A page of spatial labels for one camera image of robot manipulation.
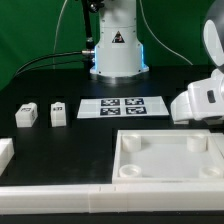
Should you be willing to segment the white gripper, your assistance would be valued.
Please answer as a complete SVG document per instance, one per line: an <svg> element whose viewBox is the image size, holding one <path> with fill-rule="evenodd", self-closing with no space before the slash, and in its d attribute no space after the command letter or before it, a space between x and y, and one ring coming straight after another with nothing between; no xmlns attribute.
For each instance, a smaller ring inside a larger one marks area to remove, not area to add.
<svg viewBox="0 0 224 224"><path fill-rule="evenodd" d="M224 73L215 69L210 78L188 85L193 119L208 124L224 123Z"/></svg>

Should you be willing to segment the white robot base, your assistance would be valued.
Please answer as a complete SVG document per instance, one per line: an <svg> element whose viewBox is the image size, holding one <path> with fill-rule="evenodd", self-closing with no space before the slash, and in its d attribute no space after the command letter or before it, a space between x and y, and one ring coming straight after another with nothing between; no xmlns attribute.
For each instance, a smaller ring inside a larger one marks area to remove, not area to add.
<svg viewBox="0 0 224 224"><path fill-rule="evenodd" d="M137 38L136 0L102 0L100 39L94 47L95 80L117 84L142 78L149 67Z"/></svg>

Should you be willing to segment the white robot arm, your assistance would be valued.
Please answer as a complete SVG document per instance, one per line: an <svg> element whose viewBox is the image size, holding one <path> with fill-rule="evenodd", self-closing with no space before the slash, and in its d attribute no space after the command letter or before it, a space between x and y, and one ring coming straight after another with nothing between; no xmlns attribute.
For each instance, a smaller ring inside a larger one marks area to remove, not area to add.
<svg viewBox="0 0 224 224"><path fill-rule="evenodd" d="M207 12L203 44L215 69L209 78L188 85L191 118L224 120L224 0L215 0Z"/></svg>

